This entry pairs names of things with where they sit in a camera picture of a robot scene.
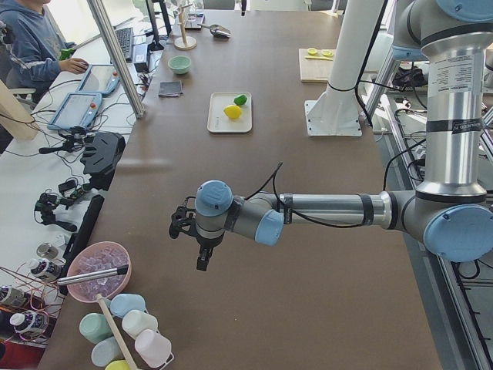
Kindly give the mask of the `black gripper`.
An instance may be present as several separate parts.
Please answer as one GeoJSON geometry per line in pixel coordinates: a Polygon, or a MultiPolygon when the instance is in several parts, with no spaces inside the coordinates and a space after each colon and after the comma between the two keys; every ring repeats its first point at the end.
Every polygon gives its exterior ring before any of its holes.
{"type": "Polygon", "coordinates": [[[224,233],[219,236],[209,238],[204,237],[196,229],[196,210],[194,206],[189,207],[189,200],[195,199],[195,196],[187,196],[185,200],[176,208],[171,215],[171,224],[169,226],[169,236],[176,239],[181,233],[194,237],[200,245],[200,252],[197,257],[196,269],[207,271],[210,258],[213,254],[213,248],[220,245],[223,241],[224,233]]]}

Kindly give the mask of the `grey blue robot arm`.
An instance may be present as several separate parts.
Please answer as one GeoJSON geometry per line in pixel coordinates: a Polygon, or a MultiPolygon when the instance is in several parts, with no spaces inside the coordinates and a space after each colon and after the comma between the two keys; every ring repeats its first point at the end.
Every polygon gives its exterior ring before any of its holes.
{"type": "Polygon", "coordinates": [[[378,225],[400,230],[453,262],[479,259],[492,249],[492,212],[478,183],[478,148],[485,51],[492,42],[490,1],[401,1],[394,53],[429,61],[425,177],[416,190],[377,195],[257,192],[235,196],[222,181],[197,190],[195,205],[180,205],[169,235],[196,238],[197,268],[230,231],[273,245],[287,224],[328,227],[378,225]]]}

